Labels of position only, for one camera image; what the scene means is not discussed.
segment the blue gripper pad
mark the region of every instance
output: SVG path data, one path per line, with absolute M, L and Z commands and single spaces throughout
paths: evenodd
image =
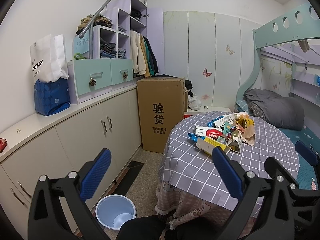
M 311 166 L 318 165 L 317 154 L 314 153 L 307 145 L 305 145 L 302 141 L 297 141 L 295 146 L 295 150 L 299 153 Z
M 93 197 L 104 174 L 111 164 L 111 152 L 105 149 L 81 183 L 80 198 L 83 201 Z
M 243 198 L 242 181 L 233 169 L 226 154 L 220 147 L 215 147 L 212 151 L 212 161 L 216 166 L 224 184 L 226 185 L 231 197 L 241 201 Z

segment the gray handrail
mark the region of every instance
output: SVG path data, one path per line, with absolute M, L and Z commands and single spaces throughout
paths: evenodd
M 89 58 L 93 57 L 93 22 L 96 19 L 96 17 L 101 13 L 101 11 L 107 6 L 108 3 L 110 3 L 111 0 L 107 0 L 100 9 L 92 16 L 90 21 L 87 23 L 87 25 L 84 27 L 82 32 L 79 34 L 79 38 L 83 38 L 85 33 L 89 30 Z

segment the person's leg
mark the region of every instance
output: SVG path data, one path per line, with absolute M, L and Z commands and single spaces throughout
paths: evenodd
M 116 240 L 159 240 L 164 228 L 157 215 L 132 219 L 122 225 Z
M 217 233 L 214 225 L 206 218 L 199 217 L 177 226 L 175 230 L 168 230 L 165 240 L 211 240 Z

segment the red gift bag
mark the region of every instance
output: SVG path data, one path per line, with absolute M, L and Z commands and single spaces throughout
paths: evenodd
M 0 153 L 4 150 L 6 146 L 7 146 L 7 140 L 0 138 Z

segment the round hole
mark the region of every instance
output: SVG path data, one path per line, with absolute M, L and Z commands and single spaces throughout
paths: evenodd
M 289 22 L 289 19 L 287 17 L 284 17 L 283 18 L 283 26 L 288 29 L 289 28 L 289 25 L 290 25 L 290 22 Z
M 277 23 L 273 23 L 273 27 L 272 27 L 273 31 L 276 33 L 278 31 L 278 25 Z
M 310 8 L 309 8 L 309 12 L 310 12 L 311 17 L 312 17 L 314 20 L 318 20 L 318 19 L 319 19 L 318 15 L 317 15 L 317 13 L 316 13 L 316 11 L 315 11 L 315 9 L 314 9 L 312 6 L 310 6 Z
M 296 12 L 295 17 L 296 17 L 296 21 L 297 21 L 297 23 L 301 24 L 301 23 L 303 22 L 303 17 L 302 17 L 301 12 L 299 12 L 299 11 L 298 11 L 298 12 Z

